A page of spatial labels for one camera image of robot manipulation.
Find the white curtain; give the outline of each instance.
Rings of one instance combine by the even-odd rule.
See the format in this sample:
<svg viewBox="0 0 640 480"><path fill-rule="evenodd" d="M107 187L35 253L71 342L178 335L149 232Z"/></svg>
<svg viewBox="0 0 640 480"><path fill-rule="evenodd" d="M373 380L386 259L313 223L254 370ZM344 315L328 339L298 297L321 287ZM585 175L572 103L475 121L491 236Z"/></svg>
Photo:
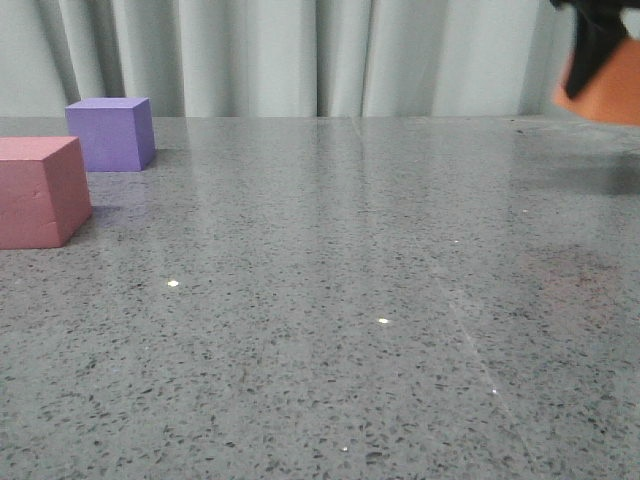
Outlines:
<svg viewBox="0 0 640 480"><path fill-rule="evenodd" d="M0 0L0 115L145 96L156 116L553 113L547 0Z"/></svg>

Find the foam block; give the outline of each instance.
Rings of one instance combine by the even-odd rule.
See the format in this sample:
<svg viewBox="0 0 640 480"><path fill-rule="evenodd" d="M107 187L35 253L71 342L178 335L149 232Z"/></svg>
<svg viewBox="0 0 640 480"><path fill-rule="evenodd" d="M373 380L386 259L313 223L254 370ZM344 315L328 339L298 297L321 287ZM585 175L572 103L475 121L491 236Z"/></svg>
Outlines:
<svg viewBox="0 0 640 480"><path fill-rule="evenodd" d="M0 249L61 247L90 216L76 137L0 137Z"/></svg>
<svg viewBox="0 0 640 480"><path fill-rule="evenodd" d="M143 170L156 146L148 98L87 98L65 109L89 172Z"/></svg>

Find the pink foam block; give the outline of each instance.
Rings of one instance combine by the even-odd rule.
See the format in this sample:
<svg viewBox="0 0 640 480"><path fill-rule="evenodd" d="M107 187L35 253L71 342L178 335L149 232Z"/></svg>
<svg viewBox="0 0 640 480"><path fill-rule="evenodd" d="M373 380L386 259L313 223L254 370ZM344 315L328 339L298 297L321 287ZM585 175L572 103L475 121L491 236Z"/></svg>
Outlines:
<svg viewBox="0 0 640 480"><path fill-rule="evenodd" d="M90 216L77 137L0 137L0 249L61 247Z"/></svg>

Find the granite countertop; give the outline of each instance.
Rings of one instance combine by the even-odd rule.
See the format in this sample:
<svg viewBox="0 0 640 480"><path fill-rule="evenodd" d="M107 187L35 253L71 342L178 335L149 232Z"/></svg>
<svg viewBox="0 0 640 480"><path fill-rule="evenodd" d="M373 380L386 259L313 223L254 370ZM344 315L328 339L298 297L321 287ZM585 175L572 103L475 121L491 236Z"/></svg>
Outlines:
<svg viewBox="0 0 640 480"><path fill-rule="evenodd" d="M639 478L638 130L154 127L0 251L0 478Z"/></svg>

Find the black object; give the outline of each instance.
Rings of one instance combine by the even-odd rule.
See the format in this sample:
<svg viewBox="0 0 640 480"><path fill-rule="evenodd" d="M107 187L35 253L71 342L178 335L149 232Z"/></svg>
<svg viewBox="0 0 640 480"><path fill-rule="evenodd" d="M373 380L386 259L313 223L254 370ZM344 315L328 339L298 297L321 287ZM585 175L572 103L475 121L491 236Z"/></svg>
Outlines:
<svg viewBox="0 0 640 480"><path fill-rule="evenodd" d="M575 98L607 62L618 45L629 37L621 13L625 7L640 8L640 0L550 0L556 8L576 9L574 56L564 85L567 97Z"/></svg>

